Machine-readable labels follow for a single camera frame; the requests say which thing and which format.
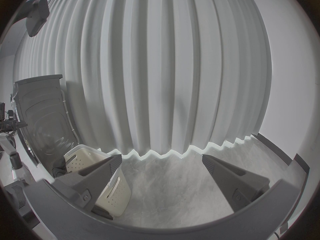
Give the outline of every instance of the laundry basket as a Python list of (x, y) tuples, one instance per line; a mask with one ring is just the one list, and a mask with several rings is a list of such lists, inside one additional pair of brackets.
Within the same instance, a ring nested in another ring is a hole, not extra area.
[[(110, 155), (82, 144), (74, 147), (64, 155), (68, 172), (76, 172), (108, 157)], [(131, 190), (120, 166), (102, 191), (96, 205), (105, 209), (111, 215), (118, 217), (126, 209), (130, 197)]]

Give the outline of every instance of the vent grille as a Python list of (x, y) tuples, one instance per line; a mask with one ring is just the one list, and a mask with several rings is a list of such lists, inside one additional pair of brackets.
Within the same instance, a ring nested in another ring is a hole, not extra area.
[(19, 185), (13, 186), (12, 189), (14, 190), (14, 193), (16, 194), (16, 197), (18, 199), (20, 209), (21, 207), (26, 205), (26, 197), (23, 193), (23, 189)]

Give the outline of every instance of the gray floor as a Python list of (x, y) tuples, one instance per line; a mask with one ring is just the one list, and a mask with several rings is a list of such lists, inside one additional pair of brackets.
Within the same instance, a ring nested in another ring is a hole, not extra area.
[[(284, 178), (301, 187), (305, 172), (293, 161), (288, 167), (275, 153), (252, 137), (243, 144), (206, 152), (251, 172), (266, 176), (270, 186)], [(144, 228), (180, 228), (212, 222), (233, 213), (230, 205), (191, 150), (184, 158), (150, 155), (140, 161), (124, 159), (122, 171), (132, 190), (129, 204), (115, 222)]]

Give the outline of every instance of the ceiling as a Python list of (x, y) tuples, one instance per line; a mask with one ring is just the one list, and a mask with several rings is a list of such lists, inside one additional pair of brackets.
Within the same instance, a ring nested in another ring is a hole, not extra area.
[(14, 55), (26, 33), (26, 19), (13, 24), (0, 45), (0, 58)]

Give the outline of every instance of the light strip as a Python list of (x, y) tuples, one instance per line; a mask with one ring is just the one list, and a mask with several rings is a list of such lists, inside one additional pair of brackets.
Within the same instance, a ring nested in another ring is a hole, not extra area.
[[(133, 150), (130, 151), (129, 154), (122, 155), (122, 159), (129, 159), (131, 156), (136, 156), (136, 158), (138, 158), (140, 161), (143, 161), (150, 155), (154, 155), (159, 159), (167, 158), (170, 155), (176, 155), (178, 158), (182, 159), (182, 158), (186, 157), (190, 153), (191, 150), (194, 150), (195, 152), (197, 152), (199, 154), (205, 154), (207, 151), (209, 151), (210, 148), (214, 148), (215, 150), (221, 151), (225, 147), (227, 147), (229, 149), (233, 148), (235, 143), (243, 144), (243, 143), (245, 143), (246, 140), (250, 140), (251, 137), (252, 137), (252, 135), (251, 136), (246, 136), (244, 138), (244, 140), (236, 138), (234, 143), (231, 143), (231, 142), (228, 142), (228, 141), (225, 140), (223, 142), (222, 146), (218, 146), (215, 143), (209, 142), (205, 149), (200, 149), (200, 148), (198, 148), (196, 146), (190, 145), (188, 150), (183, 154), (180, 154), (179, 152), (171, 149), (170, 151), (168, 151), (166, 154), (163, 154), (163, 155), (160, 155), (158, 152), (156, 152), (154, 150), (149, 150), (145, 155), (139, 156), (138, 152), (133, 149)], [(112, 156), (112, 155), (116, 155), (116, 154), (121, 154), (121, 152), (118, 149), (114, 149), (114, 150), (110, 151), (107, 154)]]

